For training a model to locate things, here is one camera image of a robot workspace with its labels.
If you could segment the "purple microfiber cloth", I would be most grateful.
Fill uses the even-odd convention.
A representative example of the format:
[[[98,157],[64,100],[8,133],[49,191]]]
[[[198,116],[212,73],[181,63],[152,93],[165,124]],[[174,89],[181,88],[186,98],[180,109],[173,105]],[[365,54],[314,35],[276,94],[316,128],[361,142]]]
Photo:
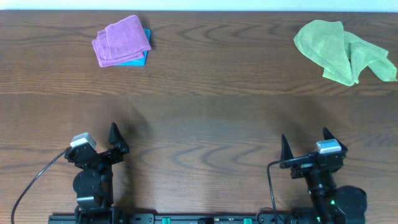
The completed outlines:
[[[105,28],[110,59],[140,58],[151,49],[139,17],[129,16]]]

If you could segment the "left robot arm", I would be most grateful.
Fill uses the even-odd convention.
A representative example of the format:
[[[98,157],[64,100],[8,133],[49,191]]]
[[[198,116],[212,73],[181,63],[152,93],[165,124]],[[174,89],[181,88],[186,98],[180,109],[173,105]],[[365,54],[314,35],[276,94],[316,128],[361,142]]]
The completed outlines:
[[[123,213],[113,206],[112,166],[124,160],[129,146],[116,123],[112,123],[108,141],[111,149],[98,153],[89,133],[74,136],[65,159],[80,168],[73,180],[76,192],[76,223],[124,223]]]

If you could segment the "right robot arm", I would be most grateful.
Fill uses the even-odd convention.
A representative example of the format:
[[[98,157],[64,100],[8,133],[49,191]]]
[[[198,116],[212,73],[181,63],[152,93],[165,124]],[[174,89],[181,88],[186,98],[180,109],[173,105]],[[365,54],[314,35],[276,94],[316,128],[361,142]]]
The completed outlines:
[[[352,185],[337,187],[333,174],[343,167],[348,148],[323,128],[323,140],[316,151],[294,157],[287,138],[282,135],[281,169],[290,169],[292,179],[304,178],[312,208],[292,212],[292,223],[364,223],[368,206],[366,192]]]

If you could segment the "folded blue cloth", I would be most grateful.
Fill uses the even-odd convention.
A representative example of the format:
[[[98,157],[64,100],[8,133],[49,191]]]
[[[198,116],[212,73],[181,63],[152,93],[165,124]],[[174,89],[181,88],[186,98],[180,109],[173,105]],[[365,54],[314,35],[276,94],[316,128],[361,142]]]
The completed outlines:
[[[144,29],[144,33],[146,35],[148,43],[150,43],[150,35],[151,35],[150,29]],[[127,61],[127,62],[119,63],[119,64],[116,64],[116,66],[142,67],[142,66],[144,66],[146,64],[148,50],[145,50],[142,53],[143,53],[143,57],[136,58],[134,60],[130,60],[130,61]]]

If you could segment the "green microfiber cloth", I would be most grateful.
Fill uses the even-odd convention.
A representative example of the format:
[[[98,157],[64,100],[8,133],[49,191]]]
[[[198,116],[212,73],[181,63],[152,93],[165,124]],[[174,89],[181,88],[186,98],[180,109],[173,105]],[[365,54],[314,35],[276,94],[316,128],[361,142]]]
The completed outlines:
[[[365,68],[384,82],[397,80],[397,68],[387,58],[388,51],[347,32],[340,21],[314,20],[294,37],[296,48],[324,68],[323,77],[353,86]]]

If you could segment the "folded purple cloth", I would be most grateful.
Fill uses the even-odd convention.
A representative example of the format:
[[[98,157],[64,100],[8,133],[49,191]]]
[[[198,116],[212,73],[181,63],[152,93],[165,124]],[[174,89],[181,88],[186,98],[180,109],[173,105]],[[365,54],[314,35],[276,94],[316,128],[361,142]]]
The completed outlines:
[[[108,66],[116,66],[116,64],[122,63],[120,59],[114,60],[110,59],[110,56],[106,56],[107,54],[107,38],[106,38],[106,31],[101,30],[98,32],[98,36],[95,40],[92,41],[93,48],[96,53],[96,57],[98,59],[100,67],[108,67]],[[143,57],[143,53],[139,53],[138,56],[128,56],[129,60],[134,60],[136,58]]]

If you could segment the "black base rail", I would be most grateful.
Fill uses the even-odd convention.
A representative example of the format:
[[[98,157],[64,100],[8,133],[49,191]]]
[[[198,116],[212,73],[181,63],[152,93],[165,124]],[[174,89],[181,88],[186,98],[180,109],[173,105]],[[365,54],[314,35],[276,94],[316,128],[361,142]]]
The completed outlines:
[[[277,223],[318,223],[317,217],[300,216],[291,214],[280,214],[281,220]],[[100,218],[81,218],[80,222],[75,220],[74,215],[51,215],[48,224],[72,224],[72,223],[122,223],[122,224],[260,224],[275,223],[271,213],[255,215],[154,215],[150,213],[135,213],[125,215],[118,221],[110,222]]]

